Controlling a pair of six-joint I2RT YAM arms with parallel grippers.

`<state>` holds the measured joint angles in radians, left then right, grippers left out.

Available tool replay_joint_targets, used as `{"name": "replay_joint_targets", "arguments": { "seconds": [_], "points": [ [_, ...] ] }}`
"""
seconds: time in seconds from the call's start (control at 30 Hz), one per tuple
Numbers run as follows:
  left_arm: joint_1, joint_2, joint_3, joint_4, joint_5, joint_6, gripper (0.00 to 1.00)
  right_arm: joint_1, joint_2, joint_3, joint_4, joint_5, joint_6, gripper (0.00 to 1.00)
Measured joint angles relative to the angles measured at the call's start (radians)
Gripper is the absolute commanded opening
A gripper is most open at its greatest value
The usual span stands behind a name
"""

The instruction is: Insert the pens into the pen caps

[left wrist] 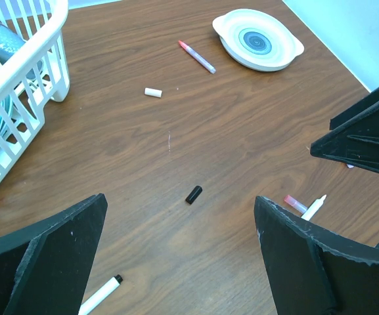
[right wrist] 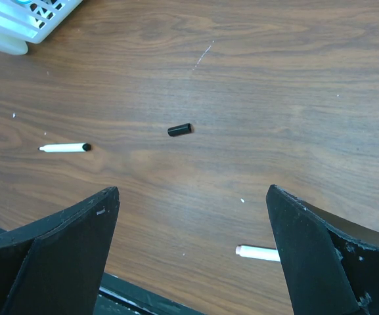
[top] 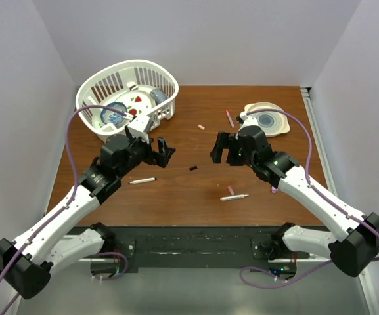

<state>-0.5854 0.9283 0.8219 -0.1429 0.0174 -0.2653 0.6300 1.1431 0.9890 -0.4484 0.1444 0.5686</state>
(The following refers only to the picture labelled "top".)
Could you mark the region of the white black-tip marker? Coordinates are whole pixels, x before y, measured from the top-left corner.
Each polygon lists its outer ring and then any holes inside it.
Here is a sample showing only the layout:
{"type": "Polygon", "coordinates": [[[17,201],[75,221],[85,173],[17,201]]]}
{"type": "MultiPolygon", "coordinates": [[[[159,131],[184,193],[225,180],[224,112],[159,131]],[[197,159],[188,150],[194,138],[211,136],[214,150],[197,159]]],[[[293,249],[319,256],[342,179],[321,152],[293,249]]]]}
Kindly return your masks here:
{"type": "Polygon", "coordinates": [[[142,178],[139,180],[132,180],[129,182],[129,184],[143,184],[143,183],[148,183],[148,182],[154,182],[156,180],[157,180],[156,177],[142,178]]]}

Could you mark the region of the pink highlighter pen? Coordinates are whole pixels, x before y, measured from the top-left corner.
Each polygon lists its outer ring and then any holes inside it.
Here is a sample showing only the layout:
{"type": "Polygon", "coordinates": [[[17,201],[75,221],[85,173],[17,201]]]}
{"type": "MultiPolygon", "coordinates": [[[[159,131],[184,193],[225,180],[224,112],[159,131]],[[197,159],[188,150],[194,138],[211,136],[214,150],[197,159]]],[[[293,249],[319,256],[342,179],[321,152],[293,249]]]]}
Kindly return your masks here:
{"type": "Polygon", "coordinates": [[[234,129],[235,128],[234,121],[233,121],[233,119],[232,119],[232,117],[231,117],[231,115],[227,109],[225,110],[225,113],[226,113],[227,119],[229,120],[229,124],[230,124],[231,128],[234,129]]]}

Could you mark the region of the pink highlighter cap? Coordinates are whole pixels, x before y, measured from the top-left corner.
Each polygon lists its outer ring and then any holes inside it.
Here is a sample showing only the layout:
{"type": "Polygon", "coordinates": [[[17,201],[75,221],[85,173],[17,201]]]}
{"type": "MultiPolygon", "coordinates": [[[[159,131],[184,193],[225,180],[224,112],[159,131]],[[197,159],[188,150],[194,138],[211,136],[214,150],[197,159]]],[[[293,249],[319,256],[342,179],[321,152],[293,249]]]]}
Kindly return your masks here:
{"type": "Polygon", "coordinates": [[[231,186],[228,186],[227,188],[231,195],[235,195],[235,192],[231,186]]]}

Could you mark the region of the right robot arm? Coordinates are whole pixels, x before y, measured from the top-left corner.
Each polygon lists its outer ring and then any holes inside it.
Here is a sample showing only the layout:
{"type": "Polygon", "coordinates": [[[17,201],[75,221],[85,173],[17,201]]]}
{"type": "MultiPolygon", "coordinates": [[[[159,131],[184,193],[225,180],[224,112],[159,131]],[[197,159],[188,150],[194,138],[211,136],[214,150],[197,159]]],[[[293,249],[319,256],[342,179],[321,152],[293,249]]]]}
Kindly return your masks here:
{"type": "Polygon", "coordinates": [[[294,158],[274,151],[258,126],[218,133],[210,153],[214,163],[221,162],[223,150],[228,151],[228,165],[249,167],[259,180],[294,198],[326,226],[320,231],[283,224],[271,237],[272,257],[316,254],[356,277],[379,255],[379,215],[366,215],[324,189],[294,158]]]}

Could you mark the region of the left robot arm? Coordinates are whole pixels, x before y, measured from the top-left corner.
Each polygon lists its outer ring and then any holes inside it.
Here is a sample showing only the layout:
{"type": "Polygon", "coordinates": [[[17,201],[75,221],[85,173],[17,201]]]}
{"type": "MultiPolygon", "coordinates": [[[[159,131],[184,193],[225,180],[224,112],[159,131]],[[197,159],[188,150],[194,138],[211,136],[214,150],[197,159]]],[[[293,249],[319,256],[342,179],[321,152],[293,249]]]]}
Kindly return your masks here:
{"type": "Polygon", "coordinates": [[[115,236],[103,224],[94,224],[65,243],[60,240],[116,192],[122,178],[141,163],[166,167],[176,150],[162,137],[157,143],[158,150],[153,150],[148,134],[134,127],[108,137],[61,202],[14,240],[0,239],[0,281],[31,299],[72,263],[92,255],[114,255],[115,236]]]}

